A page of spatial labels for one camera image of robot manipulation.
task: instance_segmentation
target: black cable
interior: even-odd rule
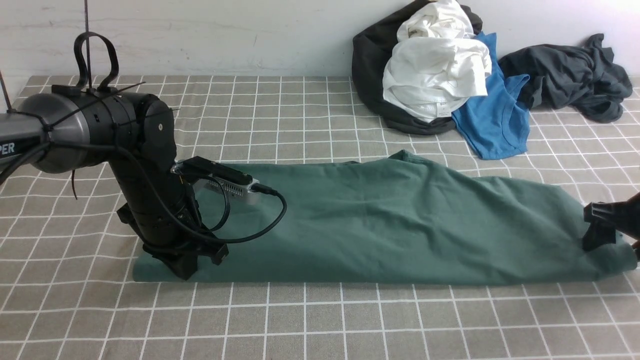
[[[271,188],[269,188],[267,186],[259,184],[260,186],[256,187],[256,191],[265,193],[267,195],[273,195],[275,197],[278,197],[280,199],[280,202],[282,202],[282,210],[280,211],[280,214],[276,217],[276,219],[274,221],[272,221],[272,223],[270,223],[263,230],[255,233],[253,235],[245,236],[244,238],[221,239],[221,238],[216,238],[214,236],[206,236],[206,235],[203,235],[201,233],[198,233],[197,231],[194,231],[192,228],[190,228],[187,225],[185,225],[184,223],[182,223],[178,218],[176,218],[173,215],[171,210],[169,210],[167,205],[162,200],[162,197],[160,196],[160,194],[157,192],[153,182],[151,181],[151,179],[149,179],[149,176],[144,171],[144,168],[142,167],[142,164],[140,164],[140,162],[135,157],[135,155],[132,154],[131,152],[129,152],[128,150],[123,149],[121,147],[115,147],[113,145],[86,145],[86,144],[70,143],[70,142],[52,142],[51,144],[54,145],[54,146],[66,147],[66,148],[69,148],[69,149],[84,149],[84,150],[93,150],[93,151],[114,151],[114,152],[117,152],[118,154],[124,156],[125,158],[130,160],[132,163],[134,163],[138,167],[138,170],[140,170],[140,172],[142,173],[142,175],[143,175],[143,177],[145,179],[145,182],[147,183],[147,185],[149,186],[151,191],[154,193],[154,196],[156,197],[156,199],[160,203],[160,206],[162,207],[164,212],[168,215],[169,219],[171,219],[172,222],[174,222],[178,227],[180,227],[183,231],[188,233],[190,236],[192,236],[192,237],[194,237],[194,238],[196,238],[198,240],[201,240],[201,241],[213,242],[213,243],[224,243],[224,244],[235,244],[235,243],[244,243],[244,242],[247,242],[247,241],[251,241],[251,240],[257,239],[260,236],[268,233],[271,229],[273,229],[282,220],[282,218],[284,217],[284,214],[287,212],[287,201],[284,199],[282,194],[278,193],[274,189],[271,189]]]
[[[202,229],[201,233],[212,233],[212,232],[222,228],[227,223],[227,220],[229,219],[229,213],[231,212],[231,203],[229,202],[229,197],[227,196],[227,192],[222,187],[222,184],[220,183],[220,181],[218,179],[216,179],[215,177],[213,177],[213,176],[202,176],[200,174],[190,174],[190,173],[181,173],[181,175],[182,176],[193,176],[193,177],[197,177],[198,179],[213,181],[214,183],[216,183],[220,187],[220,192],[222,193],[222,197],[225,198],[225,211],[222,214],[222,218],[220,218],[220,221],[216,224],[216,226],[214,226],[214,227],[212,227],[210,229],[209,228]]]
[[[76,194],[76,170],[71,170],[71,190],[74,192],[74,197],[76,200],[78,199],[78,195]]]
[[[51,143],[49,143],[49,142],[44,142],[44,143],[38,144],[38,145],[30,148],[29,151],[27,151],[24,154],[20,155],[15,160],[13,160],[9,164],[9,166],[7,166],[0,173],[0,185],[4,184],[4,182],[11,176],[11,174],[13,174],[13,172],[16,171],[19,167],[23,166],[33,156],[37,155],[40,151],[45,150],[49,146],[51,146]]]

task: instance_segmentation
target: white shirt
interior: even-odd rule
[[[425,122],[451,116],[469,97],[486,96],[489,49],[455,0],[429,3],[397,32],[383,75],[383,98]]]

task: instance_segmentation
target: white wall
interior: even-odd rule
[[[122,74],[348,75],[351,38],[408,0],[90,0],[90,27],[118,47]],[[500,54],[604,32],[617,61],[640,74],[640,1],[461,0],[498,33]],[[75,74],[80,0],[0,0],[0,69]],[[107,71],[92,41],[94,74]]]

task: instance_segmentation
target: clothing tag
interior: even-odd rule
[[[449,105],[444,102],[436,102],[436,117],[451,117]]]

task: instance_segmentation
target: pile of clothes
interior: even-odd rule
[[[529,109],[574,106],[618,120],[631,96],[603,34],[582,47],[536,45],[497,59],[496,34],[455,0],[415,0],[353,39],[362,102],[388,127],[415,135],[457,128],[482,159],[526,152]]]

